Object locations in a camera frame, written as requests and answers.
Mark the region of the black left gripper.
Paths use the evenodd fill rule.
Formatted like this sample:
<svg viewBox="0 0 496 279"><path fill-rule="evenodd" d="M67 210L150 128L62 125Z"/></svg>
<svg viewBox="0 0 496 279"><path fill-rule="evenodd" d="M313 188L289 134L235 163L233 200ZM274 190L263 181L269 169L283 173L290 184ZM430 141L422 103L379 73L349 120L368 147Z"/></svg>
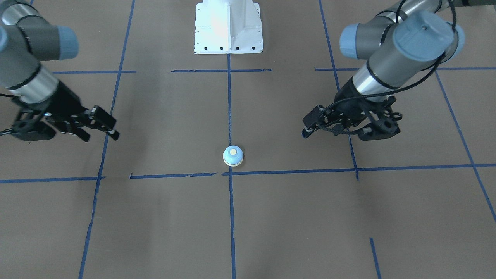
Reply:
<svg viewBox="0 0 496 279"><path fill-rule="evenodd" d="M303 118L303 129L301 136L309 138L314 132L327 130L346 130L357 127L364 120L369 120L365 112L372 111L381 114L385 110L393 111L391 106L396 101L395 97L387 96L386 93L372 94L379 97L375 102L362 95L356 89L353 82L346 83L335 97L334 103L324 108L317 105Z"/></svg>

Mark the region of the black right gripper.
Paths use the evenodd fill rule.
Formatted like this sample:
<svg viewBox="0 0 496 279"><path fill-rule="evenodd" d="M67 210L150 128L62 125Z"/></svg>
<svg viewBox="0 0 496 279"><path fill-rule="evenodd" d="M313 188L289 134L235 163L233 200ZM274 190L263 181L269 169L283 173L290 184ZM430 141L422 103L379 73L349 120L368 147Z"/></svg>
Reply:
<svg viewBox="0 0 496 279"><path fill-rule="evenodd" d="M59 81L55 92L41 102L44 112L43 122L62 134L73 134L84 142L91 138L84 127L105 132L117 141L120 133L115 129L117 120L100 106L87 109L82 106L80 98Z"/></svg>

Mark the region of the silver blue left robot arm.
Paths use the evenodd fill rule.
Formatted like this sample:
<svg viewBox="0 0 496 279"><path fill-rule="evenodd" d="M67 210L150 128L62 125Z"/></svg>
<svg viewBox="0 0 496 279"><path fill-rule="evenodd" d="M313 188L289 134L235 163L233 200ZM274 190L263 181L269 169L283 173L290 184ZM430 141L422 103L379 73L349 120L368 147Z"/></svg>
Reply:
<svg viewBox="0 0 496 279"><path fill-rule="evenodd" d="M457 25L456 7L495 5L494 0L403 0L369 22L346 26L340 50L346 57L365 60L327 107L315 106L303 118L303 138L322 129L334 135L357 135L362 141L391 138L400 133L400 113L391 108L394 94L420 71L423 83L465 44Z"/></svg>

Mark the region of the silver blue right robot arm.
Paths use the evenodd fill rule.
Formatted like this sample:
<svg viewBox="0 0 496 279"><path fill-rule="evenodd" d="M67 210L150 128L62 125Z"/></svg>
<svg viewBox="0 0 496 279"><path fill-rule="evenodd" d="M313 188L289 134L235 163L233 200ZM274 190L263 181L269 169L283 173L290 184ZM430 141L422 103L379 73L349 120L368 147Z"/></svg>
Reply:
<svg viewBox="0 0 496 279"><path fill-rule="evenodd" d="M47 141L57 132L89 141L84 129L97 129L118 140L116 119L100 106L86 108L80 98L42 63L67 60L79 42L67 26L49 23L24 0L1 1L0 83L19 111L1 131L20 141Z"/></svg>

